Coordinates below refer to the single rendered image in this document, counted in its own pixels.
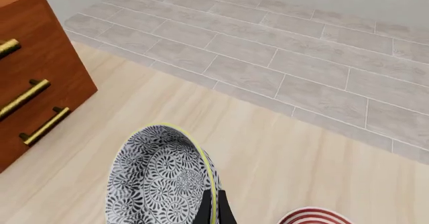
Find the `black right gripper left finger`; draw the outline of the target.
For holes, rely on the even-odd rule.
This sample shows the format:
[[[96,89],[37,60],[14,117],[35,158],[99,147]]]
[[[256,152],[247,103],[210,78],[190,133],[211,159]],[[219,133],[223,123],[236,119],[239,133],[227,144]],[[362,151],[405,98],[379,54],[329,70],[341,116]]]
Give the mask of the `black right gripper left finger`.
[[[202,200],[198,212],[192,224],[210,224],[211,222],[211,201],[212,193],[210,190],[205,190],[202,194]]]

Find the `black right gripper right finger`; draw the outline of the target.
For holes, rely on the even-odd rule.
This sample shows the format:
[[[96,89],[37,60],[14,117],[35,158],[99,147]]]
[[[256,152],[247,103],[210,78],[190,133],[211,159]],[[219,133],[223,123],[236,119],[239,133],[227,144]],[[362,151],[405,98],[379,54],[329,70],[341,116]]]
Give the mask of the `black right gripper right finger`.
[[[219,224],[237,224],[230,208],[226,191],[220,190],[219,194]]]

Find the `black and white patterned bowl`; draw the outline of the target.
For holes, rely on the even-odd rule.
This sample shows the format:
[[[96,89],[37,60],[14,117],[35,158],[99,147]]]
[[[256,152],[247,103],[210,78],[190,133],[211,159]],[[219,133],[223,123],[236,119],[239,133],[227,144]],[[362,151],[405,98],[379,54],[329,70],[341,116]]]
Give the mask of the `black and white patterned bowl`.
[[[150,125],[134,133],[113,161],[106,224],[192,224],[204,191],[221,188],[206,151],[178,129]]]

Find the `wooden cabinet with drawers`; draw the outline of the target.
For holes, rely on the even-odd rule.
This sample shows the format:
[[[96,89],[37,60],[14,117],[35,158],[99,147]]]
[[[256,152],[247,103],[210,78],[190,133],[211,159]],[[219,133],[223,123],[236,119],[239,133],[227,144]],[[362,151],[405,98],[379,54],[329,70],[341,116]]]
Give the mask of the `wooden cabinet with drawers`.
[[[0,121],[0,173],[32,147],[20,133],[43,125],[54,107],[73,112],[97,91],[47,0],[0,0],[0,40],[10,39],[21,48],[0,60],[0,109],[29,89],[30,79],[51,85]]]

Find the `white plate with red rings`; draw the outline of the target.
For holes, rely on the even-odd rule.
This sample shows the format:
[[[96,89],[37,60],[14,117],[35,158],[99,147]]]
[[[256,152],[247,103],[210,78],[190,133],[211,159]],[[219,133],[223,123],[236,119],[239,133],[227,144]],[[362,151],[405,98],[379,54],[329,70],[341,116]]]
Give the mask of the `white plate with red rings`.
[[[276,224],[354,224],[350,219],[322,207],[300,207],[286,213]]]

